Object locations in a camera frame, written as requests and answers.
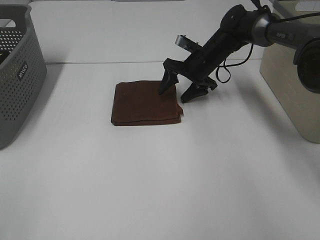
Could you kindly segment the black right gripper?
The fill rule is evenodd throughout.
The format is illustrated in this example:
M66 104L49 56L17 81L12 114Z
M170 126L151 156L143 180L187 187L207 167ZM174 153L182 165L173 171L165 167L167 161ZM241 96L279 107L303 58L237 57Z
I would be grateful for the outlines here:
M158 87L158 94L162 95L171 86L179 82L178 75L189 79L192 84L181 95L182 103L208 94L208 88L213 90L217 84L209 75L233 52L242 47L235 35L219 29L201 48L184 61L167 58L164 63L164 75Z

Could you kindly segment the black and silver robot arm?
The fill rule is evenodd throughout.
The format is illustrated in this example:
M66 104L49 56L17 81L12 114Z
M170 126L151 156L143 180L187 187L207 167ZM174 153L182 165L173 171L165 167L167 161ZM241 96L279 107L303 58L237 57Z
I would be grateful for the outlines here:
M190 52L184 61L167 58L164 75L158 88L162 95L177 84L178 75L192 83L182 94L181 101L189 102L214 90L217 82L209 77L220 68L227 69L227 57L245 45L269 47L279 44L295 50L293 64L301 84L310 92L320 92L320 26L300 23L298 19L319 16L309 13L280 19L268 6L253 1L256 10L248 11L243 5L233 6L222 18L219 29L203 45L184 35L177 36L176 45Z

